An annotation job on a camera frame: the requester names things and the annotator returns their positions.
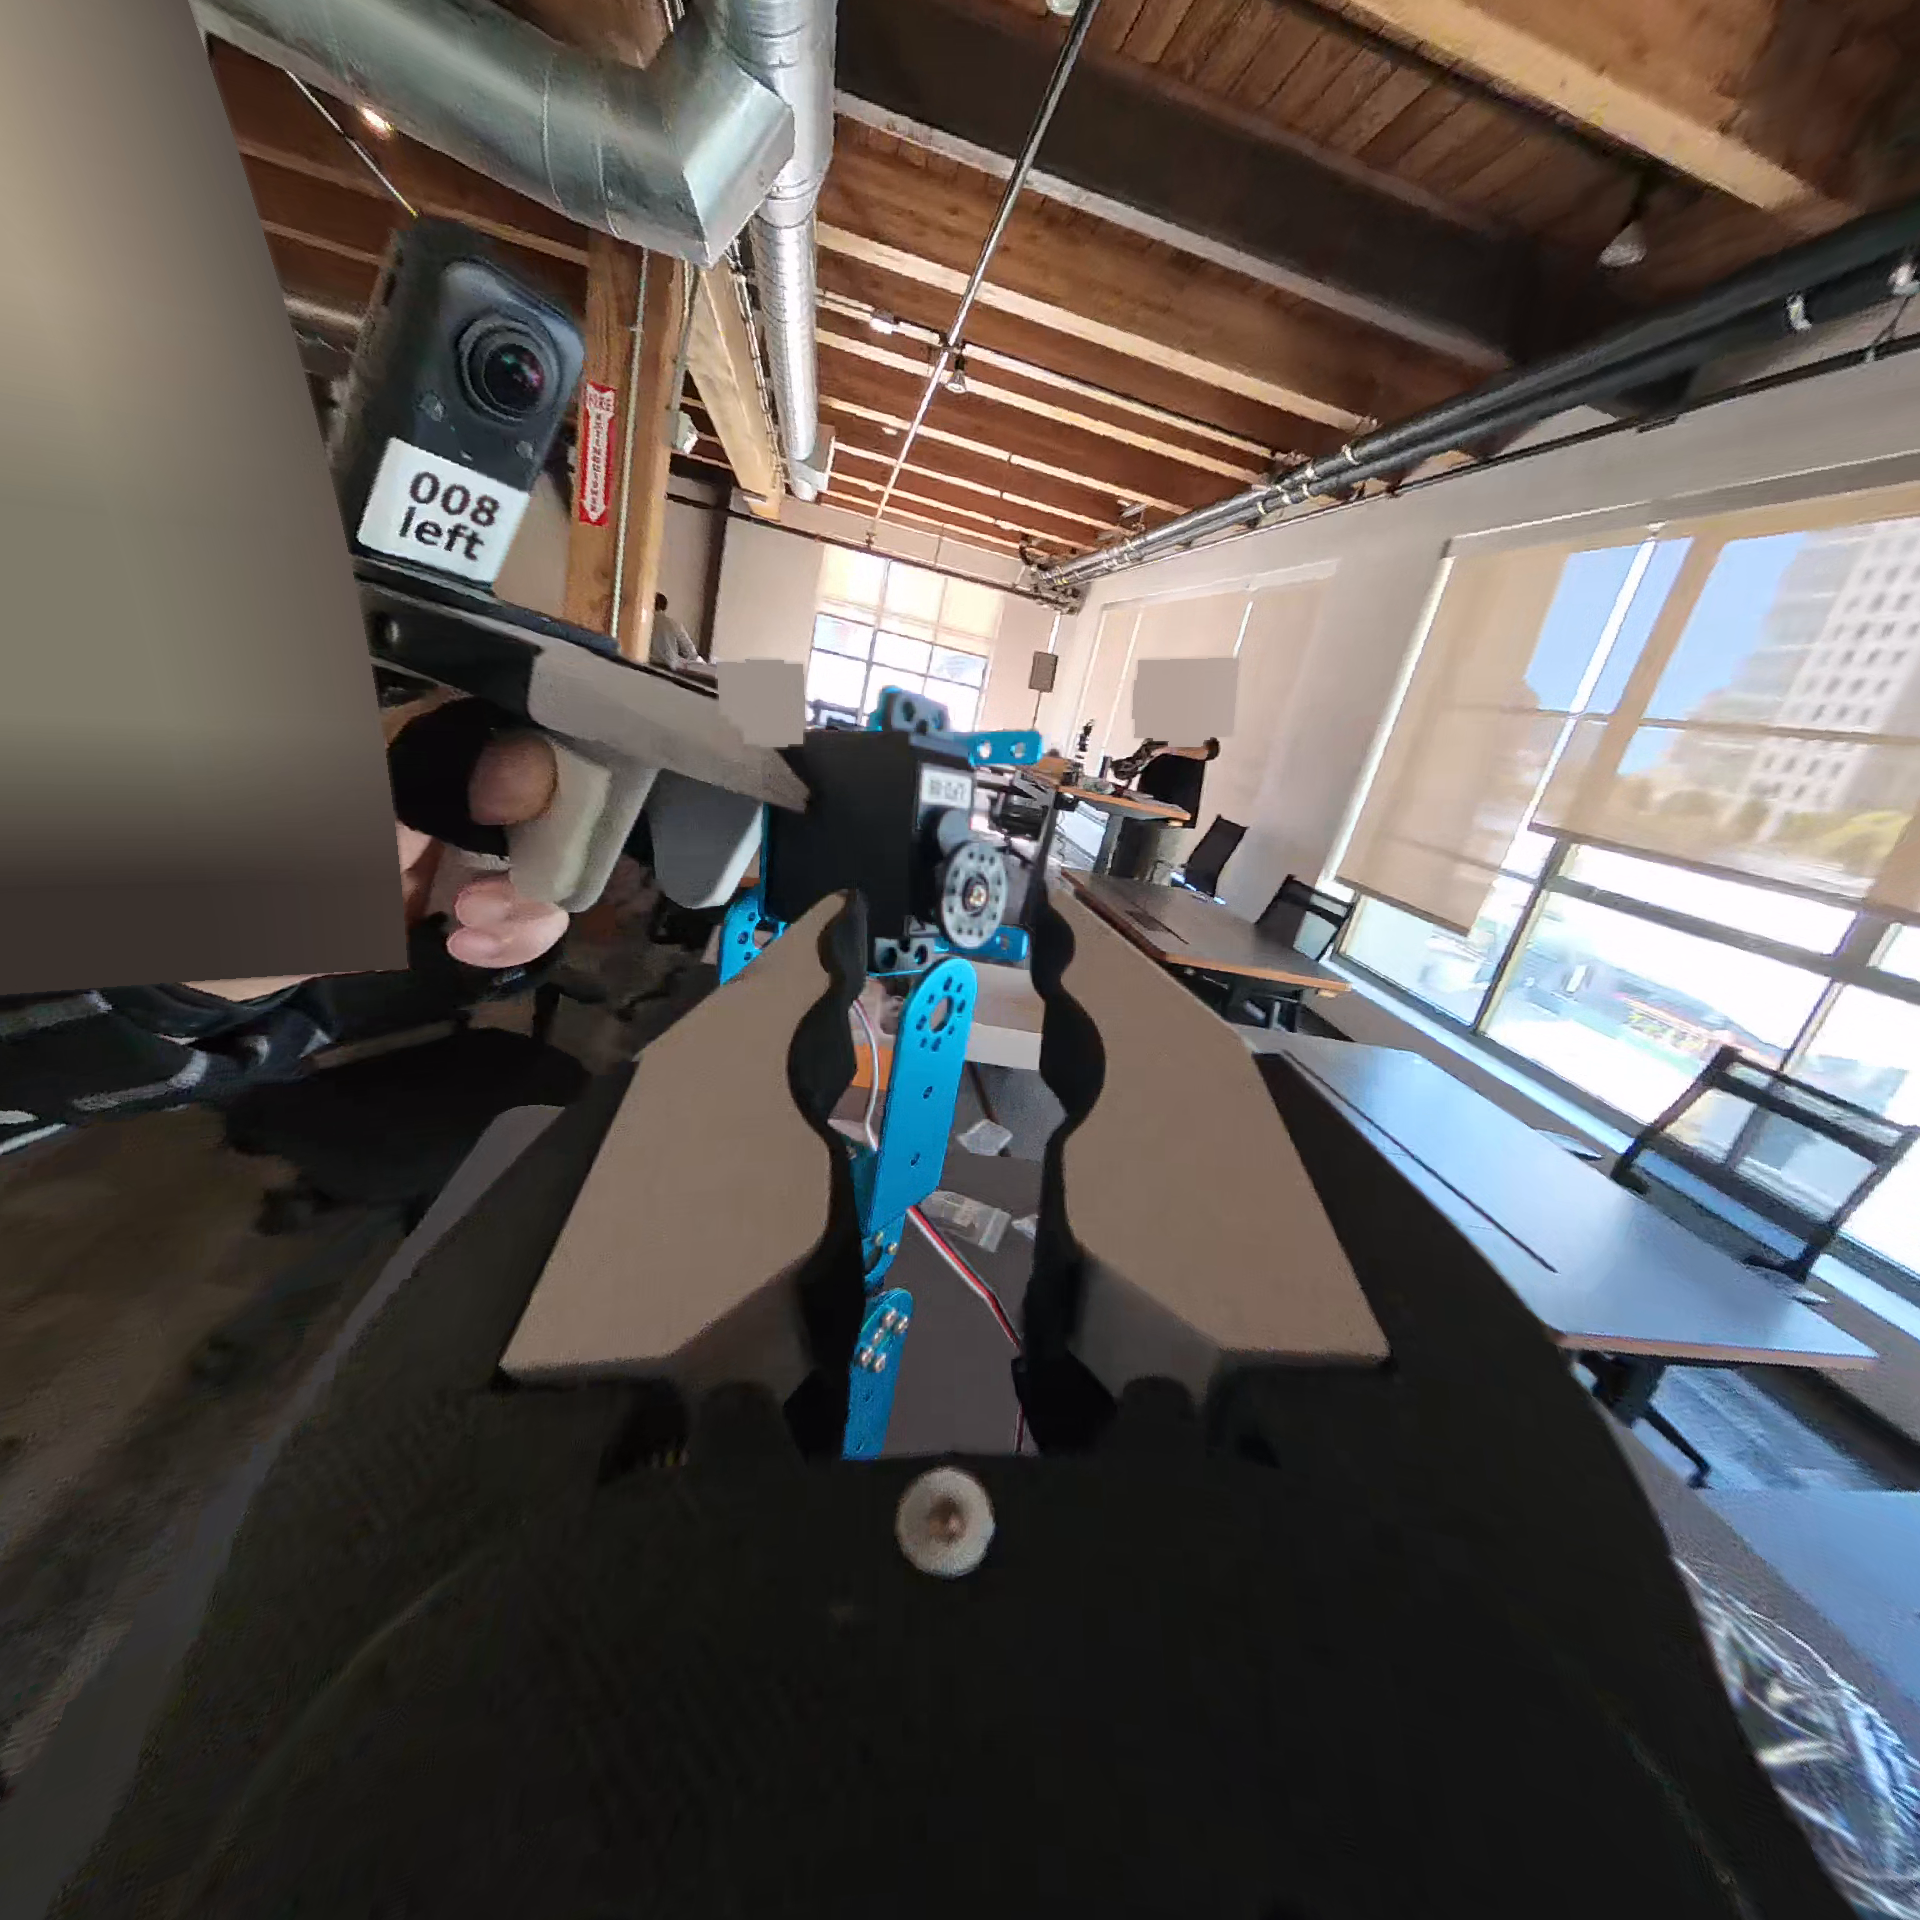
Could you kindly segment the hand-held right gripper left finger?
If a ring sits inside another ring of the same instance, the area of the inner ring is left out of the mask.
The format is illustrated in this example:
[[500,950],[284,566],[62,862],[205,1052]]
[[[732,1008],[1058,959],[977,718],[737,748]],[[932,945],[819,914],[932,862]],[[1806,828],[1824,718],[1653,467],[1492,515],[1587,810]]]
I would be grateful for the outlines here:
[[499,1372],[514,1386],[764,1391],[841,1457],[866,1316],[851,1146],[868,920],[835,892],[641,1057]]

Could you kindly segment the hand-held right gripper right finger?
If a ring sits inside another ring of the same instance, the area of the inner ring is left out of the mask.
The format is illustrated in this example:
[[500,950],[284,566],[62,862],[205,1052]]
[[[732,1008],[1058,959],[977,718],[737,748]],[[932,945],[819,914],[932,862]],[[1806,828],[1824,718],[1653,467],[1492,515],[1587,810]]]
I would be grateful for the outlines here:
[[1081,897],[1032,923],[1042,1156],[1027,1431],[1091,1450],[1139,1383],[1206,1411],[1248,1374],[1388,1364],[1388,1337],[1256,1054]]

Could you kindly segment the black servo with blue bracket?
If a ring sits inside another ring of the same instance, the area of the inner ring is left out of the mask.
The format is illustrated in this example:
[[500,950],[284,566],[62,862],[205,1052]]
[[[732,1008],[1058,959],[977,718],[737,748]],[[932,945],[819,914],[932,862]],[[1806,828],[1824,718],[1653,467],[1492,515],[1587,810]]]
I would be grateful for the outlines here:
[[1035,730],[962,732],[930,696],[886,687],[864,727],[806,732],[785,760],[806,806],[768,815],[764,927],[849,895],[864,907],[873,977],[921,977],[947,959],[1027,963],[1024,907],[1002,843],[977,831],[977,785],[1038,771]]

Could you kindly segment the blue hobby robot arm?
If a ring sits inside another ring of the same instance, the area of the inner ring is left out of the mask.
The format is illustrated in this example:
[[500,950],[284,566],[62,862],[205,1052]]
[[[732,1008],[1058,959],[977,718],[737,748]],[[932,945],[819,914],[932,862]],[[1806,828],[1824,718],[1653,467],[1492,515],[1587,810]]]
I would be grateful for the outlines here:
[[740,1294],[725,1356],[764,1386],[810,1464],[883,1450],[915,1297],[900,1244],[941,1187],[977,971],[932,956],[906,977],[891,1044],[864,992],[866,907],[828,897],[771,920],[756,895],[718,936],[714,1250]]

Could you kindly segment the person's left forearm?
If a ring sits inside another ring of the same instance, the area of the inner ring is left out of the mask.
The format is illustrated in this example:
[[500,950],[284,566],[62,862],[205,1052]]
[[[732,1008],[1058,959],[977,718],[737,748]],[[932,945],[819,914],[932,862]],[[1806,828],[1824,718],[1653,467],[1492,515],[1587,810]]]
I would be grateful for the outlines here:
[[317,1054],[457,1017],[410,974],[312,979],[251,996],[192,988],[3,996],[3,1150],[97,1120],[222,1107]]

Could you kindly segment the wooden side desk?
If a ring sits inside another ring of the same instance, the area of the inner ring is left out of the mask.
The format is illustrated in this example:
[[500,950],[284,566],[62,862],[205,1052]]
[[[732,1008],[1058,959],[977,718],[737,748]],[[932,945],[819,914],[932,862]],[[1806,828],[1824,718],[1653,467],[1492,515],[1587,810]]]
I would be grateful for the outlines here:
[[1354,983],[1290,938],[1181,888],[1068,872],[1066,892],[1163,969],[1229,977],[1277,991],[1342,996]]

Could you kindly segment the grey desk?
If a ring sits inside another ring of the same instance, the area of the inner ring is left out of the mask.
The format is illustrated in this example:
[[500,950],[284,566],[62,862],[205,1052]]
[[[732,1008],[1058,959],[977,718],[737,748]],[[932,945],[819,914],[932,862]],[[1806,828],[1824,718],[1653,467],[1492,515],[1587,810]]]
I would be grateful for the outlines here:
[[[955,1143],[944,1190],[1027,1217],[1064,1116],[1041,1082],[1041,996],[1005,968],[978,980],[953,1138],[988,1118],[1012,1143],[1002,1160]],[[918,1230],[910,1241],[897,1279],[916,1305],[885,1452],[1005,1452],[1017,1430],[1012,1350],[944,1256]],[[995,1256],[948,1246],[1017,1319],[1033,1241],[1010,1236]],[[1915,1753],[1915,1452],[1873,1438],[1865,1412],[1842,1402],[1786,1367],[1683,1367],[1653,1407],[1706,1450],[1706,1489],[1692,1489],[1677,1448],[1649,1424],[1620,1431],[1620,1448],[1673,1564],[1819,1651]]]

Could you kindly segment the person's left hand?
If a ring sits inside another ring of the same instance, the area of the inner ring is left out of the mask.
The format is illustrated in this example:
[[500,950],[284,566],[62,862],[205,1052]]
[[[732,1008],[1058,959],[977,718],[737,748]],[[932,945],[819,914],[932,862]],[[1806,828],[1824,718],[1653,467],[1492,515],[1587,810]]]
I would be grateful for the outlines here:
[[[481,826],[517,828],[541,818],[557,793],[557,761],[538,734],[510,734],[478,755],[468,811]],[[396,828],[400,902],[410,927],[444,916],[452,960],[486,971],[523,969],[570,931],[570,912],[529,899],[510,866],[445,847],[405,824]]]

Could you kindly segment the dark office table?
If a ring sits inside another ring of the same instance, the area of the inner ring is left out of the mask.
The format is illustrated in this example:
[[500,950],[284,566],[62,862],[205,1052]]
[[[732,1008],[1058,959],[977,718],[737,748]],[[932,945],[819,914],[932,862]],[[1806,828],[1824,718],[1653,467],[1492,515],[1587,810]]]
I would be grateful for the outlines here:
[[1357,1127],[1592,1372],[1595,1402],[1688,1457],[1693,1487],[1709,1464],[1653,1407],[1668,1372],[1878,1363],[1803,1304],[1801,1287],[1693,1236],[1416,1052],[1275,1035],[1259,1057]]

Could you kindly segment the city view window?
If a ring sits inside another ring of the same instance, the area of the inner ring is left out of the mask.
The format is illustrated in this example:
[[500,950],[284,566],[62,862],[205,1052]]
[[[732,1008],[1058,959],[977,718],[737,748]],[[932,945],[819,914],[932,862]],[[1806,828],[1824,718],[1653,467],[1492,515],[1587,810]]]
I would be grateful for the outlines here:
[[1915,511],[1453,553],[1338,959],[1620,1126],[1718,1047],[1915,1126]]

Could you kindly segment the metal ceiling conduit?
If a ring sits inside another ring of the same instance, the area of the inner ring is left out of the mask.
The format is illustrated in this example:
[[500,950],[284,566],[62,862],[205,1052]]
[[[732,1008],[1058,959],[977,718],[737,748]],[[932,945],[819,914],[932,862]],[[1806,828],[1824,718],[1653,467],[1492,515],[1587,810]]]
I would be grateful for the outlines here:
[[1032,116],[1032,121],[1024,131],[1021,147],[1020,147],[1020,152],[1017,152],[1017,156],[1010,166],[1010,171],[1003,180],[1003,187],[998,192],[998,204],[995,209],[992,225],[984,235],[984,242],[978,248],[974,268],[966,276],[964,290],[962,290],[962,295],[961,295],[961,299],[957,299],[957,304],[950,314],[950,321],[948,321],[948,326],[947,326],[947,329],[940,339],[940,347],[937,347],[937,352],[936,352],[936,356],[929,366],[929,376],[926,376],[918,403],[916,403],[916,411],[912,414],[912,422],[910,422],[907,430],[900,434],[900,444],[898,444],[894,464],[886,472],[886,479],[881,488],[878,502],[872,508],[868,545],[873,545],[873,540],[878,536],[878,528],[883,527],[883,522],[886,519],[886,512],[891,511],[900,474],[907,464],[910,452],[915,451],[915,446],[921,438],[921,430],[924,430],[924,423],[929,418],[929,410],[930,410],[932,400],[937,399],[940,392],[944,392],[948,386],[948,376],[957,371],[957,356],[961,356],[961,351],[962,351],[962,339],[964,339],[964,332],[966,332],[966,322],[972,318],[972,308],[978,302],[978,295],[980,295],[980,290],[985,286],[985,280],[989,275],[989,268],[995,263],[995,256],[996,256],[996,251],[1002,248],[1002,241],[1005,235],[1005,230],[1012,222],[1012,215],[1017,211],[1017,201],[1020,201],[1020,196],[1027,187],[1027,180],[1028,180],[1035,162],[1038,162],[1041,147],[1045,143],[1050,123],[1051,123],[1051,120],[1054,120],[1054,114],[1057,114],[1057,111],[1058,111],[1058,105],[1066,96],[1066,90],[1073,80],[1073,71],[1075,71],[1078,57],[1083,55],[1083,51],[1089,46],[1089,36],[1092,33],[1092,26],[1096,26],[1100,12],[1101,12],[1101,3],[1081,3],[1077,7],[1077,12],[1073,15],[1073,26],[1070,26],[1068,36],[1064,42],[1064,48],[1057,55],[1054,67],[1046,73],[1046,86],[1042,90],[1038,108],[1033,111],[1033,116]]

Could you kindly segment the crumpled clear plastic wrap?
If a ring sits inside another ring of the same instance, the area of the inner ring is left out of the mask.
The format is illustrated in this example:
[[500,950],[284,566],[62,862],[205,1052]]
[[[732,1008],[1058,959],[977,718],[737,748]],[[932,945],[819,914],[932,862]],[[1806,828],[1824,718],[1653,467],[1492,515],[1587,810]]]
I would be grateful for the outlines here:
[[1819,1651],[1675,1569],[1745,1737],[1829,1882],[1857,1916],[1915,1918],[1915,1753]]

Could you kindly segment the black ceiling pipe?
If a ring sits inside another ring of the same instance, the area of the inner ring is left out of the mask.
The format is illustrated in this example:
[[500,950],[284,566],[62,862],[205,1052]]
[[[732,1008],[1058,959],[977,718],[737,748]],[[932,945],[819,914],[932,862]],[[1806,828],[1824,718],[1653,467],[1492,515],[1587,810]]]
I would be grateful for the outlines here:
[[1086,588],[1265,528],[1315,502],[1344,502],[1448,452],[1526,430],[1579,406],[1601,406],[1708,366],[1731,352],[1790,340],[1853,314],[1915,295],[1918,200],[1865,212],[1842,230],[1765,256],[1702,294],[1612,328],[1597,339],[1489,380],[1401,423],[1342,446],[1282,479],[1248,488],[1078,561],[1041,567],[1033,592],[1075,608]]

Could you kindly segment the silver air duct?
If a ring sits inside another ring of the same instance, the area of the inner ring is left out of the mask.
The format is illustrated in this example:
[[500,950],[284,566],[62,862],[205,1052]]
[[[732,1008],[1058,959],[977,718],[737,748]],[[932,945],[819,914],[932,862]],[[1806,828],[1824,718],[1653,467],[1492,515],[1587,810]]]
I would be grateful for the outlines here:
[[196,3],[205,33],[377,108],[398,132],[619,242],[714,270],[750,239],[786,486],[828,482],[816,211],[835,3],[689,6],[636,67],[500,6]]

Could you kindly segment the black frame chair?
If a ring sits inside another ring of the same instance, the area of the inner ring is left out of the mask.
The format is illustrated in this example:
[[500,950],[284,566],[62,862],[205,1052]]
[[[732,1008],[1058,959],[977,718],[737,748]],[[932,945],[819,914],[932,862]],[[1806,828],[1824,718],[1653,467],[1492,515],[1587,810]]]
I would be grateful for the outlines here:
[[1915,1126],[1718,1047],[1632,1135],[1612,1180],[1733,1232],[1745,1264],[1803,1287],[1913,1147]]

